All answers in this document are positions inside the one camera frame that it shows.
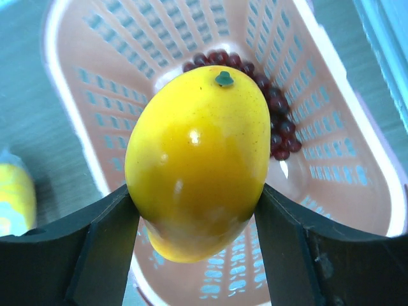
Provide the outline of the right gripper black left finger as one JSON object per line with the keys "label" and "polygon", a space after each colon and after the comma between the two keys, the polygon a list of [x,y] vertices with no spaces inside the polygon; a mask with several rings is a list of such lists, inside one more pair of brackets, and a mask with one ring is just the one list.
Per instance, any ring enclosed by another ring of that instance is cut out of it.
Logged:
{"label": "right gripper black left finger", "polygon": [[122,305],[140,215],[126,186],[1,237],[1,305]]}

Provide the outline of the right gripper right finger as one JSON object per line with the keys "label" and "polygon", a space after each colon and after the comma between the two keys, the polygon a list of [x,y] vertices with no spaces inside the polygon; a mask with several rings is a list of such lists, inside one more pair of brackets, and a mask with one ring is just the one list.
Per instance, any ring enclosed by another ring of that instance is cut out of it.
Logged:
{"label": "right gripper right finger", "polygon": [[255,210],[273,305],[406,305],[407,236],[337,223],[265,186]]}

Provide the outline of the yellow lemon toy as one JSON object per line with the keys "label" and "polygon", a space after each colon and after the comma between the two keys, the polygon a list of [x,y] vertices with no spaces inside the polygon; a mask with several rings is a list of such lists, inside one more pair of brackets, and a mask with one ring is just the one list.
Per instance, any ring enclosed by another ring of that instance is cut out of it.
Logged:
{"label": "yellow lemon toy", "polygon": [[36,191],[34,181],[19,156],[1,150],[1,236],[22,236],[34,229]]}

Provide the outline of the dark purple grapes toy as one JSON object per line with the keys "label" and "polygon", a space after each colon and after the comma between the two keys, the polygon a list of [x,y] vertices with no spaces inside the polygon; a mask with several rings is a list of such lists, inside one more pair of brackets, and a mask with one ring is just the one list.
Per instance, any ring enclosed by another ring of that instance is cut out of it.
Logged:
{"label": "dark purple grapes toy", "polygon": [[243,60],[237,53],[227,53],[223,49],[193,55],[191,61],[182,65],[182,71],[185,73],[195,68],[213,65],[237,69],[252,78],[260,88],[270,112],[270,156],[278,161],[285,161],[290,154],[299,152],[302,144],[295,136],[295,124],[289,120],[289,103],[282,89],[272,85],[265,74],[258,73],[251,61]]}

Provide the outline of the orange mango toy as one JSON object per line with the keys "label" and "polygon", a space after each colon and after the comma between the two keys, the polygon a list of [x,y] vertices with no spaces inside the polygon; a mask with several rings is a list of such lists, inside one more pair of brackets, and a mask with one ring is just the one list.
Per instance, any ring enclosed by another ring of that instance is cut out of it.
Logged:
{"label": "orange mango toy", "polygon": [[205,66],[166,84],[140,115],[124,163],[153,248],[176,263],[223,250],[249,223],[269,160],[270,115],[252,78]]}

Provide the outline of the pink plastic basket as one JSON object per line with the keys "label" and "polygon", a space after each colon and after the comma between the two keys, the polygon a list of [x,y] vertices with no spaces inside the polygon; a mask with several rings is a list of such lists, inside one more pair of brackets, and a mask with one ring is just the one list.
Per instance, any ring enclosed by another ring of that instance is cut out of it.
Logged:
{"label": "pink plastic basket", "polygon": [[146,302],[407,304],[407,176],[306,1],[52,1],[44,57]]}

